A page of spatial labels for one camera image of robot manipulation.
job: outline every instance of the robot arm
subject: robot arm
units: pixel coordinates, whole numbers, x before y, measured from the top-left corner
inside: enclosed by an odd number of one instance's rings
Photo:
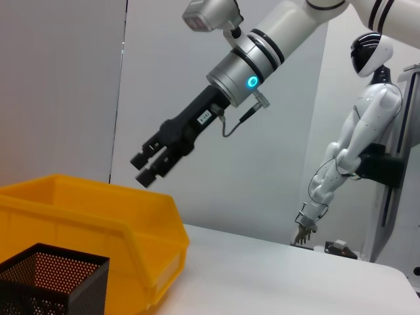
[[[320,168],[322,174],[317,172],[316,176],[322,176],[317,180],[320,184],[315,187],[310,183],[308,201],[299,212],[302,217],[299,221],[299,233],[295,243],[306,243],[306,236],[309,236],[311,231],[317,230],[316,221],[327,211],[334,198],[334,191],[343,185],[359,167],[361,162],[359,155],[385,132],[389,123],[398,114],[402,96],[393,91],[392,85],[391,87],[384,87],[377,93],[369,108],[355,124],[352,133],[350,129],[344,131],[345,134],[351,133],[349,135],[352,136],[348,148],[342,139],[332,144],[336,148],[343,146],[344,148],[337,155],[332,154],[332,158],[322,165]]]
[[[391,37],[420,48],[420,3],[415,0],[349,0],[363,22],[373,20]],[[193,0],[183,18],[195,32],[222,29],[234,47],[207,75],[208,86],[180,115],[166,121],[159,131],[142,146],[132,164],[142,171],[137,180],[148,187],[156,176],[164,177],[178,161],[194,149],[197,136],[217,117],[222,117],[229,104],[238,107],[251,94],[258,103],[245,121],[260,107],[258,87],[314,31],[340,15],[348,6],[342,0],[307,0],[300,5],[281,2],[255,29],[244,35],[239,29],[243,18],[236,0]],[[144,167],[158,152],[161,155],[148,169]]]
[[[329,168],[335,163],[334,159],[341,152],[341,150],[348,148],[352,139],[354,127],[358,122],[357,113],[352,110],[348,115],[343,127],[341,128],[340,136],[337,142],[332,142],[328,145],[325,151],[324,159],[318,172],[316,172],[314,178],[309,183],[309,194],[313,194],[316,187],[321,185],[325,179]]]

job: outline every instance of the white wall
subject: white wall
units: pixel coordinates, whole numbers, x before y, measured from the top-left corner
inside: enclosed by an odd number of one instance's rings
[[[370,31],[362,25],[352,7],[329,23],[298,207],[308,195],[308,184],[324,158],[327,145],[337,140],[353,108],[353,100],[371,79],[359,78],[350,59],[352,42],[367,32]],[[397,41],[393,43],[394,57],[386,65],[396,82],[403,68],[419,62],[420,51]],[[319,222],[319,232],[309,246],[341,239],[360,250],[370,219],[375,185],[370,180],[348,180],[338,189],[329,214]]]
[[[247,32],[278,4],[238,2]],[[129,3],[112,183],[140,188],[130,159],[163,121],[208,85],[206,74],[230,50],[220,31],[193,33],[184,25],[181,15],[188,3]],[[264,83],[269,109],[229,139],[222,138],[216,120],[194,152],[151,187],[175,198],[186,223],[290,241],[325,35],[323,26]],[[237,110],[230,108],[228,128],[252,105],[249,99]]]
[[[125,4],[0,1],[0,184],[108,180]]]

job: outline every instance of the mesh container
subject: mesh container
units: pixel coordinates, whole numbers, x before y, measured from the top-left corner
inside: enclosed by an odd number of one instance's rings
[[[103,315],[109,264],[37,244],[0,264],[0,315]]]

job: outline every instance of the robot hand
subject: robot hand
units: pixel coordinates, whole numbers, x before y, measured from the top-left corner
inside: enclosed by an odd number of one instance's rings
[[[295,242],[293,243],[293,245],[296,244],[306,244],[306,239],[308,241],[310,241],[310,235],[311,233],[316,233],[317,230],[317,226],[311,226],[309,228],[299,224],[297,231],[296,231],[296,236],[295,236]]]

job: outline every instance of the cable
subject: cable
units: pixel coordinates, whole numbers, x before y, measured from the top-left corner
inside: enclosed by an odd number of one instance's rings
[[[245,123],[253,114],[258,112],[262,108],[262,104],[260,102],[256,103],[256,105],[252,106],[242,117],[239,118],[239,123],[228,133],[226,134],[226,118],[224,115],[219,114],[219,119],[222,121],[223,128],[222,128],[222,136],[224,138],[230,137],[232,133],[242,124]]]
[[[315,176],[316,176],[316,175],[318,175],[318,172],[321,170],[321,168],[322,168],[322,167],[324,167],[325,165],[327,165],[327,164],[328,164],[329,162],[331,162],[333,159],[334,159],[334,157],[333,157],[332,159],[330,159],[330,160],[326,161],[324,164],[322,164],[322,165],[321,165],[321,167],[320,167],[320,168],[316,171],[315,175],[314,175],[314,176],[312,176],[312,179],[310,180],[309,185],[308,185],[308,196],[309,196],[309,198],[310,198],[313,202],[317,203],[318,205],[325,205],[326,207],[328,207],[328,205],[326,205],[326,204],[324,204],[324,203],[317,202],[317,201],[315,201],[315,200],[314,200],[314,198],[312,198],[312,196],[310,195],[310,185],[312,184],[312,181],[314,180]]]
[[[236,124],[236,126],[228,133],[226,134],[226,120],[222,120],[222,124],[223,124],[223,128],[222,128],[222,136],[224,138],[230,137],[232,135],[232,133],[235,132],[235,130],[242,124],[242,122],[239,122]]]
[[[360,117],[360,114],[359,114],[359,111],[358,111],[358,109],[357,109],[357,106],[356,105],[354,105],[353,106],[353,110],[356,112],[356,114],[357,114],[357,116],[359,117],[359,120],[361,119],[361,117]]]
[[[337,166],[337,159],[335,159],[335,170],[341,175],[341,177],[355,177],[354,174],[341,174]]]
[[[329,206],[327,206],[327,208],[326,208],[325,212],[324,212],[324,213],[322,213],[322,214],[318,217],[318,220],[316,220],[316,221],[315,221],[315,223],[317,223],[319,220],[321,220],[322,218],[324,218],[324,217],[325,217],[325,215],[328,213],[328,210],[329,210]]]

